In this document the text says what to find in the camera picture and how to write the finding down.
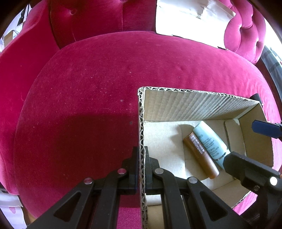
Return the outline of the brown paper sheet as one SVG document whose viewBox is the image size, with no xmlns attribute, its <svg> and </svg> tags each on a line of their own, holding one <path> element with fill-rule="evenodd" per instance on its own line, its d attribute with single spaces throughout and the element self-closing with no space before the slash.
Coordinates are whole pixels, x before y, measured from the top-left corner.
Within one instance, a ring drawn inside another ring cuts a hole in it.
<svg viewBox="0 0 282 229">
<path fill-rule="evenodd" d="M 225 48 L 225 30 L 235 15 L 220 1 L 157 1 L 156 33 Z"/>
</svg>

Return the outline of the brown cosmetic tube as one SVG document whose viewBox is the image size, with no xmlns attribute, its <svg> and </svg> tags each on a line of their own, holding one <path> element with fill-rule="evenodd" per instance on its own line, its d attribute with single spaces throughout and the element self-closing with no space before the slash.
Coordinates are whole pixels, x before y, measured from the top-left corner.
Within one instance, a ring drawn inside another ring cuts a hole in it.
<svg viewBox="0 0 282 229">
<path fill-rule="evenodd" d="M 183 139 L 183 143 L 188 147 L 205 174 L 210 179 L 214 179 L 219 175 L 219 170 L 211 156 L 193 132 Z"/>
</svg>

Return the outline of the cardboard box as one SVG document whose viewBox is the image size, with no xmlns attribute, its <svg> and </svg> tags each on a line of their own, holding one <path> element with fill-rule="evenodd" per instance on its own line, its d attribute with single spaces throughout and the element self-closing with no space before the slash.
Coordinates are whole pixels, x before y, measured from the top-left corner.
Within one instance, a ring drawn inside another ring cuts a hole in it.
<svg viewBox="0 0 282 229">
<path fill-rule="evenodd" d="M 198 178 L 231 208 L 249 194 L 223 169 L 235 151 L 273 166 L 281 145 L 251 130 L 265 120 L 258 101 L 217 92 L 142 87 L 139 98 L 141 189 L 149 186 L 145 161 L 152 157 L 176 177 Z"/>
</svg>

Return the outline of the small cardboard box background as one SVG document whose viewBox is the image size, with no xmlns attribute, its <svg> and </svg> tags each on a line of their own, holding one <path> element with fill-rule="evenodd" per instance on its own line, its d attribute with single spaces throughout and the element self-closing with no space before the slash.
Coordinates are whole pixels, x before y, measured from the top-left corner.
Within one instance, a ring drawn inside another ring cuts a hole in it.
<svg viewBox="0 0 282 229">
<path fill-rule="evenodd" d="M 16 30 L 11 30 L 8 34 L 4 36 L 4 47 L 7 47 L 8 44 L 19 34 Z"/>
</svg>

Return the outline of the red velvet sofa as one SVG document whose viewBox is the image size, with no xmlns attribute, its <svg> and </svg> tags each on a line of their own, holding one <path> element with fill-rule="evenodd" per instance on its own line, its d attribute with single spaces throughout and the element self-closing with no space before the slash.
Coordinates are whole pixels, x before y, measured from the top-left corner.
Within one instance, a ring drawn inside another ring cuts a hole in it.
<svg viewBox="0 0 282 229">
<path fill-rule="evenodd" d="M 138 144 L 143 86 L 258 93 L 261 72 L 238 54 L 158 35 L 156 1 L 31 1 L 1 53 L 1 183 L 40 217 L 86 177 L 120 168 Z"/>
</svg>

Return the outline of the light blue lotion tube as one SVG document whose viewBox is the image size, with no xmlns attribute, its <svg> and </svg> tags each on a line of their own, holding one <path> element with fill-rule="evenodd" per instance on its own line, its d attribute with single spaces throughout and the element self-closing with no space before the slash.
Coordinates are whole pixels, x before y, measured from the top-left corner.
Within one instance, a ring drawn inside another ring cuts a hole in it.
<svg viewBox="0 0 282 229">
<path fill-rule="evenodd" d="M 201 121 L 194 127 L 193 133 L 197 136 L 213 160 L 222 169 L 225 169 L 223 162 L 225 157 L 230 154 L 230 150 L 216 132 L 204 121 Z"/>
</svg>

